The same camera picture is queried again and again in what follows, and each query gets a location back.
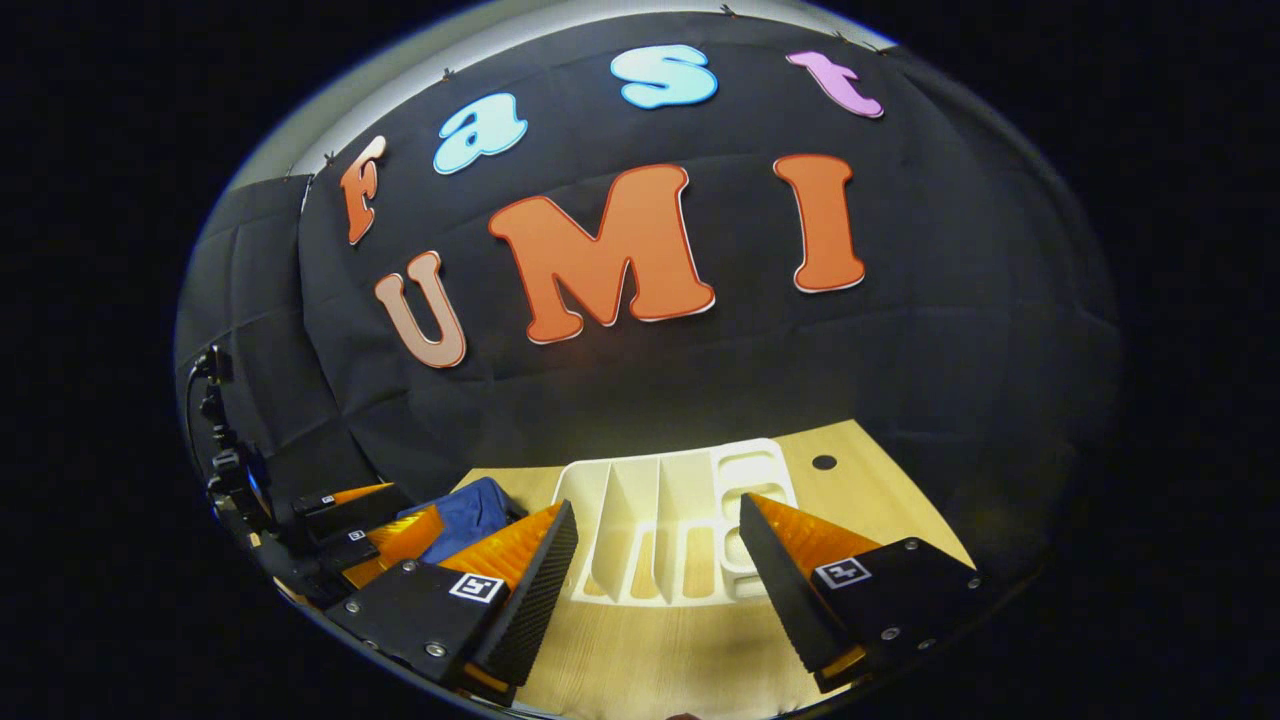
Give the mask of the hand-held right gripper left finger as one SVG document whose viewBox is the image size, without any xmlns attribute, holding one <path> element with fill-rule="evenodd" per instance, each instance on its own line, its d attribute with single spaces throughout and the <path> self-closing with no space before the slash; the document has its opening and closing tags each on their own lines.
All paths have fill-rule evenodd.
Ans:
<svg viewBox="0 0 1280 720">
<path fill-rule="evenodd" d="M 325 611 L 445 691 L 511 705 L 544 641 L 577 548 L 562 500 L 443 562 L 403 561 Z"/>
</svg>

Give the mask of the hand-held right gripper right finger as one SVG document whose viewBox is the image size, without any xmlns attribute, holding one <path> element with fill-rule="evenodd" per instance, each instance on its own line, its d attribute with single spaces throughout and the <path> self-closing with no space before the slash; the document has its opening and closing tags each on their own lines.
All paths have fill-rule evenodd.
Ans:
<svg viewBox="0 0 1280 720">
<path fill-rule="evenodd" d="M 822 692 L 905 666 L 986 607 L 983 575 L 916 537 L 881 544 L 756 493 L 739 534 Z"/>
</svg>

